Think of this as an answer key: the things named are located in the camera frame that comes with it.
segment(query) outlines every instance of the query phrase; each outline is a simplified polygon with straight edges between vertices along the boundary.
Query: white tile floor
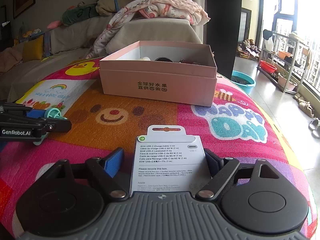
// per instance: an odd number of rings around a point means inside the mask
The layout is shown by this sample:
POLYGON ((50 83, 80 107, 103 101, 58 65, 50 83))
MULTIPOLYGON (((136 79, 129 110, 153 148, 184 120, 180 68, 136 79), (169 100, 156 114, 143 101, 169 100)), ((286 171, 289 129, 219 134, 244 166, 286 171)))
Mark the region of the white tile floor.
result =
MULTIPOLYGON (((308 128, 311 118, 298 108, 292 95, 282 96, 282 92, 256 68, 257 64, 257 61, 236 57, 234 70, 257 82, 249 95, 280 126, 305 171, 320 215, 320 139, 312 136, 308 128)), ((316 238, 320 239, 320 226, 316 238)))

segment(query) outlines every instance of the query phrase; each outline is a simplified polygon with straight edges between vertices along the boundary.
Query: floral blanket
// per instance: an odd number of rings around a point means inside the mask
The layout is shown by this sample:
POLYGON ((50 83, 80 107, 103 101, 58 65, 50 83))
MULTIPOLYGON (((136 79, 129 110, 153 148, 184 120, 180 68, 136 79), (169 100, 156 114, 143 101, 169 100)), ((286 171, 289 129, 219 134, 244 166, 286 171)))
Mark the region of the floral blanket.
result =
POLYGON ((210 20, 202 7, 192 0, 135 0, 113 16, 107 28, 94 42, 86 58, 97 57, 99 54, 98 49, 103 49, 120 28, 125 23, 130 22, 138 11, 145 18, 167 17, 186 19, 191 25, 203 25, 210 20))

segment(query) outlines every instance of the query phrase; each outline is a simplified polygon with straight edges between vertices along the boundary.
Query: metal screw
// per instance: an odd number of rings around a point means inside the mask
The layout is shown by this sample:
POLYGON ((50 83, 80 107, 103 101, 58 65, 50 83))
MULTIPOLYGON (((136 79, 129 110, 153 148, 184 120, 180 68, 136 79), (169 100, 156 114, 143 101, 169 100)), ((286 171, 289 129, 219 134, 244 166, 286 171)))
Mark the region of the metal screw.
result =
POLYGON ((123 190, 114 190, 110 193, 110 196, 113 198, 124 198, 126 193, 123 190))
POLYGON ((159 196, 158 196, 158 198, 160 198, 160 199, 165 199, 167 196, 165 195, 165 194, 160 194, 159 196))
POLYGON ((211 190, 200 190, 198 195, 202 198, 212 198, 214 193, 211 190))

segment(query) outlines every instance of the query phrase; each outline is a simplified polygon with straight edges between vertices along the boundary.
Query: play mat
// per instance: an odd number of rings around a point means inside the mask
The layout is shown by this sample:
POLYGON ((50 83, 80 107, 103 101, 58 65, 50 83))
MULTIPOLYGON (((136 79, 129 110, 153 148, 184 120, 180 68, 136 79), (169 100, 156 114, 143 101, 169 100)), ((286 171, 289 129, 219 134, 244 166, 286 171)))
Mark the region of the play mat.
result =
POLYGON ((217 75, 211 107, 105 95, 99 60, 66 66, 17 101, 38 109, 59 108, 72 122, 72 129, 50 134, 40 146, 0 144, 0 220, 15 237, 23 231, 15 212, 18 198, 54 162, 82 163, 122 147, 122 169, 131 173, 135 138, 146 134, 152 124, 181 125, 187 134, 199 135, 203 146, 220 157, 235 157, 242 163, 267 159, 306 197, 309 213, 301 232, 308 238, 314 234, 315 202, 295 154, 280 129, 240 88, 217 75))

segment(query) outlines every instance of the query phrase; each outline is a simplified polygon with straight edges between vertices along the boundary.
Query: blue gripper pad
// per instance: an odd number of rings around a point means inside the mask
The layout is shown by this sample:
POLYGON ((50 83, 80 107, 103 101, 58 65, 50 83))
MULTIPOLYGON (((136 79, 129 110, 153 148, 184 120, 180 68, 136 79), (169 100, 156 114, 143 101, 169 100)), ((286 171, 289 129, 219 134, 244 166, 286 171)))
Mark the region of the blue gripper pad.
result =
POLYGON ((6 142, 0 143, 0 152, 4 149, 6 144, 7 144, 6 142))
POLYGON ((105 159, 104 170, 110 177, 114 177, 120 169, 124 151, 122 148, 117 148, 111 152, 105 159))
POLYGON ((31 118, 44 117, 44 113, 45 113, 45 110, 32 109, 31 111, 27 112, 27 117, 31 117, 31 118))

